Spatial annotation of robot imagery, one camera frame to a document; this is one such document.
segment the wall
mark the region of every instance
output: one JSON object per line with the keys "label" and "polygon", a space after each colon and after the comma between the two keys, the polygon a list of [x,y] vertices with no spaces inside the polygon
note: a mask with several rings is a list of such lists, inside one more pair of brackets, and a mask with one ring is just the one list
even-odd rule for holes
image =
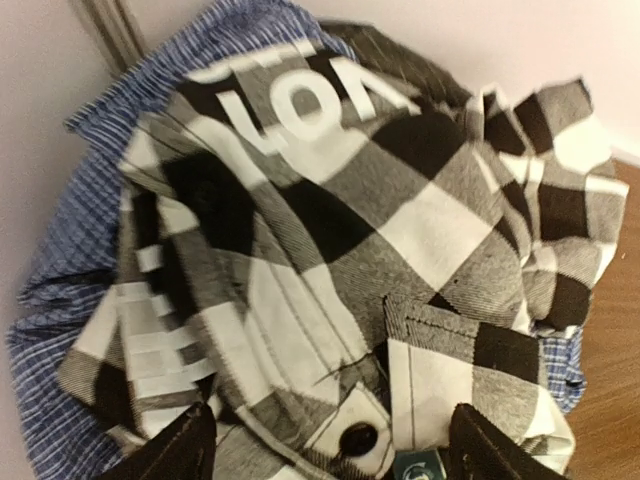
{"label": "wall", "polygon": [[[205,0],[130,0],[151,45]],[[640,159],[640,1],[299,0],[318,15],[377,24],[477,88],[500,83],[514,98],[584,74],[614,141]],[[13,298],[54,199],[82,144],[62,119],[108,81],[96,51],[63,0],[0,2],[0,328],[18,315]],[[0,348],[0,471],[28,479]]]}

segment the wooden floor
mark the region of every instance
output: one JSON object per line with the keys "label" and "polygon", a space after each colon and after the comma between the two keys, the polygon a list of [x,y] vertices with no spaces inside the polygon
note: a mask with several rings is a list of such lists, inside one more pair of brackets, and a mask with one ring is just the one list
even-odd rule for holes
{"label": "wooden floor", "polygon": [[640,169],[618,174],[631,186],[624,226],[585,328],[587,393],[569,416],[576,480],[640,479]]}

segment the checkered shirt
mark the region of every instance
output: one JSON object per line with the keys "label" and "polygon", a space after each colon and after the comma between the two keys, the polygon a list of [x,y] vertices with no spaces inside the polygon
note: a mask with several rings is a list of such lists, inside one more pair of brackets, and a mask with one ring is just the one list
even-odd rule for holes
{"label": "checkered shirt", "polygon": [[627,194],[609,156],[581,82],[445,114],[308,41],[192,72],[125,152],[118,279],[61,384],[143,441],[216,399],[303,478],[382,478],[471,403],[562,472],[529,332],[585,321]]}
{"label": "checkered shirt", "polygon": [[28,456],[39,479],[90,478],[122,455],[94,415],[63,392],[56,369],[116,266],[122,157],[142,111],[161,111],[186,72],[230,55],[311,38],[353,58],[305,10],[281,0],[218,0],[67,123],[89,142],[19,300],[32,314],[7,333]]}

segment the plaid shirt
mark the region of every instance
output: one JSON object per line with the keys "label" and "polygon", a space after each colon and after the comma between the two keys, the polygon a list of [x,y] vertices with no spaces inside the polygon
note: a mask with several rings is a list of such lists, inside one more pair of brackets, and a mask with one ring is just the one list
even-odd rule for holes
{"label": "plaid shirt", "polygon": [[309,41],[191,72],[125,152],[118,278],[61,384],[142,441],[212,399],[318,479],[382,478],[471,403],[563,472],[530,328],[582,326],[613,257],[607,149],[581,82],[445,114]]}
{"label": "plaid shirt", "polygon": [[185,73],[230,55],[310,38],[352,56],[306,11],[282,0],[219,0],[67,123],[89,142],[19,300],[35,313],[7,334],[29,459],[47,480],[90,478],[122,458],[56,369],[113,281],[118,163],[142,111],[161,111]]}

